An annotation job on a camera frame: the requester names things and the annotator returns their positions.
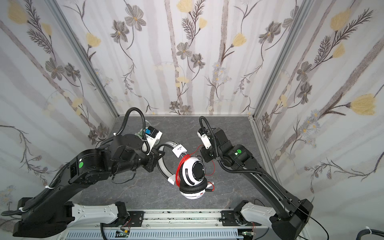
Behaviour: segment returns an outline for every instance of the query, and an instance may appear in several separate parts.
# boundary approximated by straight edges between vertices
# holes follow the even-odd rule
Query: white zip tie
[[[368,226],[365,226],[365,228],[369,230],[369,234],[372,234],[372,230]]]

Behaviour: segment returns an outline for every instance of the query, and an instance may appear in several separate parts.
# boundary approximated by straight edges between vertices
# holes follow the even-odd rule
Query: coiled red cable
[[[192,154],[187,154],[187,155],[185,155],[185,156],[181,159],[181,161],[179,162],[179,166],[177,167],[177,171],[176,171],[176,185],[177,185],[178,187],[180,187],[180,176],[179,176],[179,171],[180,171],[181,166],[183,165],[183,163],[186,162],[186,160],[188,160],[188,159],[191,157],[191,155],[195,154],[195,152],[197,152],[197,150],[198,150],[201,146],[202,146],[202,145],[198,146],[197,149],[196,149],[196,151],[194,151]]]

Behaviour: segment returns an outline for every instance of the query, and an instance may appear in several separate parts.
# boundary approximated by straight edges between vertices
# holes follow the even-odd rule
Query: black ear cushion
[[[206,178],[203,178],[203,181],[195,186],[189,186],[185,181],[180,178],[180,192],[186,194],[198,193],[207,188],[208,182]]]

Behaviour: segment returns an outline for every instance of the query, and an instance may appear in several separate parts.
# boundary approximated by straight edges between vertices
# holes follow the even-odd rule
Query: headphones
[[[179,176],[181,195],[188,199],[198,199],[204,195],[208,182],[204,164],[197,157],[190,157],[183,163]]]

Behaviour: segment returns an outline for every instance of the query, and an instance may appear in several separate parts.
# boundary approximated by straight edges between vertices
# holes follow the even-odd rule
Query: wall
[[[379,0],[316,0],[255,118],[283,186],[313,202],[331,239],[384,229],[383,12]]]
[[[42,1],[0,2],[0,211],[34,197],[114,117]],[[15,220],[0,218],[1,238]]]
[[[295,0],[59,0],[116,109],[251,114]]]

